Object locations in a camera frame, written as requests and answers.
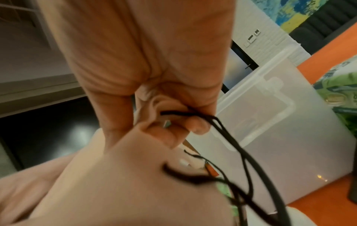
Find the clear plastic container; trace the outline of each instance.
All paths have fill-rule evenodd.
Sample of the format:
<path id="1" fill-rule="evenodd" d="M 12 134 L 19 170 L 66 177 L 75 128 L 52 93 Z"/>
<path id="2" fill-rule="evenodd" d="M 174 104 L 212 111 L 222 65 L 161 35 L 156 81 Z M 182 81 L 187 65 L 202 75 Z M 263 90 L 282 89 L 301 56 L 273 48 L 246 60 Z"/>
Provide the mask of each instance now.
<path id="1" fill-rule="evenodd" d="M 271 178 L 286 204 L 352 171 L 356 139 L 289 61 L 288 47 L 234 86 L 217 117 Z M 240 154 L 214 129 L 188 142 L 247 191 Z M 254 200 L 274 205 L 248 164 Z"/>

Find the skin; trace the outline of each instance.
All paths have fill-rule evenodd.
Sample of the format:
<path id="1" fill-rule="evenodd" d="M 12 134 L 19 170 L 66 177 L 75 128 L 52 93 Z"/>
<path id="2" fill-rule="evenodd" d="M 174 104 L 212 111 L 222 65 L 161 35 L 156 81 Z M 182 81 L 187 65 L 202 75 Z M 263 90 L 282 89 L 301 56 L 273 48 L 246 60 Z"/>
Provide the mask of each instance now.
<path id="1" fill-rule="evenodd" d="M 110 149 L 138 108 L 164 94 L 213 115 L 231 44 L 234 0 L 39 0 L 69 66 L 91 101 Z M 208 126 L 173 122 L 183 141 Z"/>

